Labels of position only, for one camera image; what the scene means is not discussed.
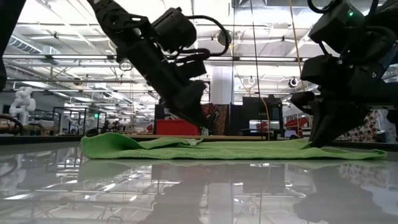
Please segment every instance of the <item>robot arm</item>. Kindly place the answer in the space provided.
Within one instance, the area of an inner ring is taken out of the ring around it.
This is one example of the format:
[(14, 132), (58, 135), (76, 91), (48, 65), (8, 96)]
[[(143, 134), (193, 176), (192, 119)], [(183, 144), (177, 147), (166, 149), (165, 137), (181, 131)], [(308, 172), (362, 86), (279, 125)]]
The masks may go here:
[[(203, 61), (211, 56), (225, 54), (229, 47), (226, 40), (224, 51), (212, 54), (208, 49), (184, 50), (195, 43), (197, 32), (189, 19), (208, 19), (218, 25), (224, 36), (225, 28), (206, 16), (184, 16), (181, 9), (170, 8), (155, 22), (148, 18), (129, 14), (113, 0), (88, 0), (96, 18), (117, 47), (118, 62), (128, 59), (154, 90), (164, 99), (164, 106), (173, 114), (198, 125), (208, 126), (200, 106), (202, 80), (190, 78), (205, 74)], [(174, 56), (166, 57), (163, 52)], [(180, 54), (190, 54), (177, 58)]]
[[(312, 146), (323, 146), (363, 125), (370, 110), (398, 108), (398, 83), (382, 79), (397, 62), (398, 29), (392, 21), (398, 18), (398, 3), (388, 1), (378, 11), (377, 5), (374, 0), (367, 16), (347, 0), (334, 0), (324, 9), (311, 7), (323, 16), (309, 37), (325, 54), (304, 62), (301, 79), (318, 84), (321, 94), (296, 93), (291, 102), (314, 117)], [(322, 42), (340, 56), (328, 54)]]

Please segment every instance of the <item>ceiling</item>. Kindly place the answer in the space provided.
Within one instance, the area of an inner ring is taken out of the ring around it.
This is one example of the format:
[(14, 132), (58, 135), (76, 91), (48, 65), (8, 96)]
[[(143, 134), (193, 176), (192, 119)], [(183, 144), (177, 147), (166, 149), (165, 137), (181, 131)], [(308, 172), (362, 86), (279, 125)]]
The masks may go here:
[[(322, 54), (319, 46), (307, 36), (311, 26), (319, 18), (319, 14), (313, 13), (307, 7), (305, 0), (292, 0), (292, 12), (288, 0), (252, 0), (252, 9), (251, 1), (248, 0), (117, 0), (116, 2), (131, 14), (147, 16), (150, 21), (156, 20), (170, 7), (181, 7), (185, 15), (206, 15), (219, 20), (233, 35), (234, 47), (224, 55), (227, 60), (219, 60), (219, 58), (205, 62), (208, 73), (200, 78), (210, 81), (213, 72), (217, 71), (213, 67), (232, 68), (230, 71), (231, 76), (235, 77), (234, 100), (236, 102), (241, 101), (241, 97), (248, 94), (244, 87), (250, 91), (258, 91), (257, 82), (251, 84), (251, 79), (257, 78), (254, 58), (256, 53), (259, 60), (267, 60), (266, 63), (259, 63), (260, 66), (258, 66), (260, 91), (284, 93), (296, 91), (288, 87), (287, 80), (300, 76), (299, 67), (294, 62), (294, 57), (297, 57), (295, 34), (300, 57), (308, 58)], [(317, 6), (328, 2), (314, 1)], [(362, 12), (366, 12), (370, 6), (370, 1), (352, 2)], [(291, 13), (294, 18), (295, 34)], [(212, 37), (219, 32), (216, 25), (205, 20), (195, 20), (193, 23), (197, 29), (197, 47), (204, 47), (212, 52), (223, 50), (223, 46), (217, 43), (216, 39), (212, 40)], [(38, 49), (42, 54), (47, 52), (48, 46), (53, 47), (62, 55), (112, 55), (115, 53), (86, 0), (49, 0), (46, 2), (27, 0), (13, 35)], [(335, 54), (331, 48), (328, 46), (326, 48)], [(68, 60), (57, 60), (58, 65), (52, 65), (48, 60), (10, 57), (13, 54), (28, 54), (15, 46), (9, 46), (6, 54), (4, 61), (11, 78), (106, 80), (114, 83), (101, 84), (104, 81), (99, 81), (98, 85), (102, 90), (133, 90), (131, 93), (121, 93), (130, 101), (124, 98), (117, 99), (120, 103), (134, 101), (145, 105), (157, 102), (155, 94), (147, 93), (152, 88), (147, 85), (137, 70), (124, 72), (119, 69), (115, 61), (95, 60), (95, 57), (89, 56), (78, 60), (70, 57)], [(247, 60), (233, 62), (232, 55), (247, 57)], [(269, 57), (280, 58), (275, 62), (270, 62), (267, 59)], [(48, 85), (48, 88), (53, 89), (86, 90), (86, 93), (83, 92), (86, 98), (101, 103), (114, 102), (108, 97), (104, 98), (100, 92), (88, 92), (88, 90), (96, 89), (94, 83), (83, 83), (78, 86), (73, 83), (48, 83)], [(76, 98), (69, 97), (77, 96), (77, 94), (81, 96), (81, 93), (61, 93), (66, 96), (59, 95), (59, 97), (64, 97), (66, 101), (82, 103)], [(207, 93), (204, 94), (202, 100), (209, 100)]]

